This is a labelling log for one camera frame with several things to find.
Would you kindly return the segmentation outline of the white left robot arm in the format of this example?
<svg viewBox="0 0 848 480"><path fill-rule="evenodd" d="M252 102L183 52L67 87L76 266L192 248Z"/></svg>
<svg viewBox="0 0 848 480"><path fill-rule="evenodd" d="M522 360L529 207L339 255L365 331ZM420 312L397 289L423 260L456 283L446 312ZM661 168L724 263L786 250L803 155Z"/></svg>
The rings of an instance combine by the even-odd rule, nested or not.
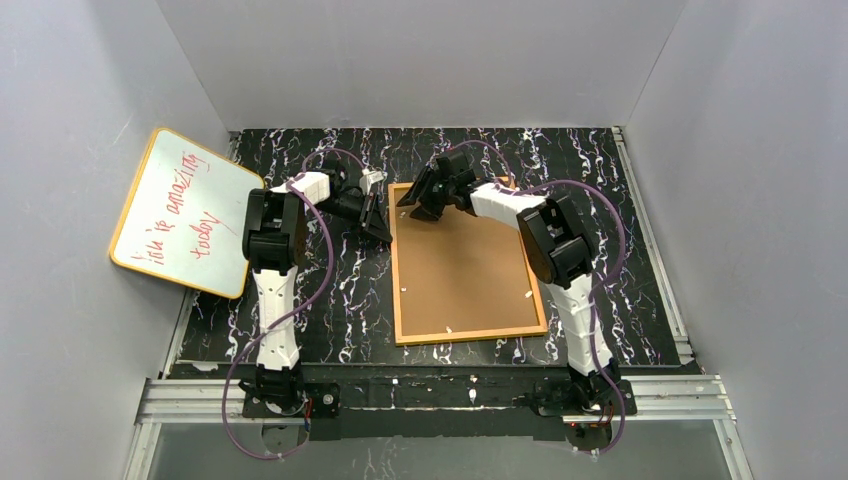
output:
<svg viewBox="0 0 848 480"><path fill-rule="evenodd" d="M392 235L380 210L385 178L384 172L365 168L352 184L344 169L323 169L249 193L242 250L259 298L259 366L286 371L299 362L293 316L296 277L306 257L306 212L318 221L322 212L339 217L356 233L389 244Z"/></svg>

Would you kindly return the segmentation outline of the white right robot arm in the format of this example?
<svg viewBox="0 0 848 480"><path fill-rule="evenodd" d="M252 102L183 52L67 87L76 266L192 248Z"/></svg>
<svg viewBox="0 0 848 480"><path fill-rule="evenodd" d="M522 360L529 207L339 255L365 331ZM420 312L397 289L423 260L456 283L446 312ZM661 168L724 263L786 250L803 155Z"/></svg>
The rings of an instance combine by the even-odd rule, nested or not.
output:
<svg viewBox="0 0 848 480"><path fill-rule="evenodd" d="M451 206L516 229L532 272L561 318L568 366L580 377L612 378L613 355L595 313L595 243L568 196L541 196L502 179L480 177L468 156L454 149L423 167L394 205L409 207L416 220L438 221Z"/></svg>

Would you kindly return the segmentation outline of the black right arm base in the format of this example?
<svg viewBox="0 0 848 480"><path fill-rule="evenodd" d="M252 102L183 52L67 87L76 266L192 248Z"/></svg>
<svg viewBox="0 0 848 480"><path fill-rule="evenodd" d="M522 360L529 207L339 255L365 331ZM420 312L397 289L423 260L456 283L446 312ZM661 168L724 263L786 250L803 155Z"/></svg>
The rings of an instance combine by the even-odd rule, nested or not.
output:
<svg viewBox="0 0 848 480"><path fill-rule="evenodd" d="M571 380L536 382L524 403L542 417L568 417L573 427L608 427L638 413L635 393L629 382L621 380L616 387L601 378L589 383Z"/></svg>

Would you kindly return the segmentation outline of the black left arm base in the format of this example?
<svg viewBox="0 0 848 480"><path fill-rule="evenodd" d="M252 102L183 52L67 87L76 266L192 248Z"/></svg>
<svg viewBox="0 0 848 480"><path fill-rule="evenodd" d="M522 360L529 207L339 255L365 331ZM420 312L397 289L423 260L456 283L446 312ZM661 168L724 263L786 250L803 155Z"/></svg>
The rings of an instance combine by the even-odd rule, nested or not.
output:
<svg viewBox="0 0 848 480"><path fill-rule="evenodd" d="M306 383L277 388L257 387L253 381L240 380L245 393L242 415L245 418L335 418L340 410L341 390L335 383Z"/></svg>

